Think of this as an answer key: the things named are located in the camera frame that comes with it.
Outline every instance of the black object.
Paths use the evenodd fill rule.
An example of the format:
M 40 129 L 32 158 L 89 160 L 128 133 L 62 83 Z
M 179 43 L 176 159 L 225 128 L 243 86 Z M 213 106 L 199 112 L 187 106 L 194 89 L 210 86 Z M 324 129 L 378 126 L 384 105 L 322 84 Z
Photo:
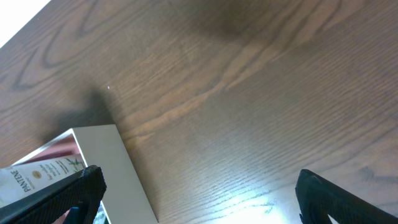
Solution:
M 309 170 L 301 170 L 296 196 L 303 224 L 398 223 L 398 218 L 343 190 Z
M 101 168 L 89 166 L 22 200 L 0 208 L 0 224 L 50 224 L 68 210 L 64 224 L 91 224 L 105 190 Z

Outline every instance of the pantene box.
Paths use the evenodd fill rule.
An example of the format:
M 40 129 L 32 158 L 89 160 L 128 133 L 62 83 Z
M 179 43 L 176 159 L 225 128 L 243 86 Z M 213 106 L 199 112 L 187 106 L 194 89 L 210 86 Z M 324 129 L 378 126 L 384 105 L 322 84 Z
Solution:
M 70 154 L 101 167 L 107 186 L 101 204 L 111 224 L 157 223 L 114 124 L 71 128 L 13 165 Z

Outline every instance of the dark brown wood surface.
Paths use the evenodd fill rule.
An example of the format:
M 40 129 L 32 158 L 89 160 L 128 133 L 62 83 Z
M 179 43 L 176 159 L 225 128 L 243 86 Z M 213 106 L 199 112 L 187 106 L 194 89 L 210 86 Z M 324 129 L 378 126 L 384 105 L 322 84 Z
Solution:
M 397 11 L 53 0 L 0 49 L 0 165 L 116 123 L 160 223 L 299 223 L 303 168 L 398 215 Z

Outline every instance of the white box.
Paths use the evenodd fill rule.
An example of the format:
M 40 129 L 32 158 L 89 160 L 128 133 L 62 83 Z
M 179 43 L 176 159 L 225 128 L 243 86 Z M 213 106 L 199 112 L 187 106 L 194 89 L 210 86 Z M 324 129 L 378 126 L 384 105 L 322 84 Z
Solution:
M 75 150 L 62 148 L 60 142 L 71 142 L 77 147 Z M 110 223 L 157 223 L 114 124 L 71 128 L 13 165 L 46 159 L 54 154 L 81 154 L 86 166 L 101 167 L 107 186 L 101 203 Z

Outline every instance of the wooden table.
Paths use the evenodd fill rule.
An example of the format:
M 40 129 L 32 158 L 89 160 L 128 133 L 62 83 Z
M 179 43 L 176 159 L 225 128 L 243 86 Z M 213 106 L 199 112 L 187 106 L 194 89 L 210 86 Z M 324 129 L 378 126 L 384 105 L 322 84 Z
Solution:
M 398 215 L 397 11 L 53 0 L 0 50 L 0 165 L 116 123 L 160 223 L 299 223 L 303 168 Z

